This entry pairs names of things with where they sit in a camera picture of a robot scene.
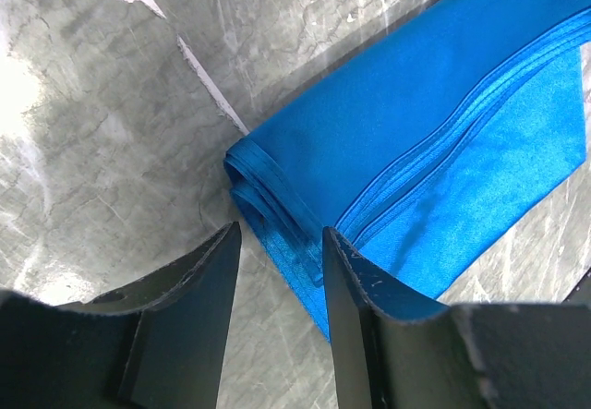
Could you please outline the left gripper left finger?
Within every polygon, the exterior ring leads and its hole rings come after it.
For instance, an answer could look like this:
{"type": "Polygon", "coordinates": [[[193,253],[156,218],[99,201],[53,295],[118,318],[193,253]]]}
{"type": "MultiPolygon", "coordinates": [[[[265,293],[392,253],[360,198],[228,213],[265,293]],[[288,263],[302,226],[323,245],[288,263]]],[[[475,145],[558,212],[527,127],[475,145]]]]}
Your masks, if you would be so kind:
{"type": "Polygon", "coordinates": [[[212,408],[235,297],[241,230],[90,302],[1,293],[5,408],[212,408]]]}

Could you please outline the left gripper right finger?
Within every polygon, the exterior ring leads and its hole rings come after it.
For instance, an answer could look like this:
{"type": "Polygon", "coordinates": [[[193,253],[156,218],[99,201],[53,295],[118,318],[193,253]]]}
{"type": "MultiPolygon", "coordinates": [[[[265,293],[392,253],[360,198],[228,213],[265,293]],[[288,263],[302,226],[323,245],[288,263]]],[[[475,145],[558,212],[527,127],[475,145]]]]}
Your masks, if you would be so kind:
{"type": "Polygon", "coordinates": [[[562,304],[446,306],[322,236],[342,408],[586,408],[590,282],[562,304]]]}

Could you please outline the blue cloth napkin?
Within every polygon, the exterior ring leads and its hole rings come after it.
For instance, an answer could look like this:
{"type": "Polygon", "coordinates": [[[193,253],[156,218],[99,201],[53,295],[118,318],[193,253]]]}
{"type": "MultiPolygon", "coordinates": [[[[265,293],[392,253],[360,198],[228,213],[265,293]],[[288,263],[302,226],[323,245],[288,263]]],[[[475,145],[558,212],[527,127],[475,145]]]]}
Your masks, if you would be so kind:
{"type": "Polygon", "coordinates": [[[440,0],[228,150],[231,196],[320,331],[322,231],[430,298],[586,157],[590,0],[440,0]]]}

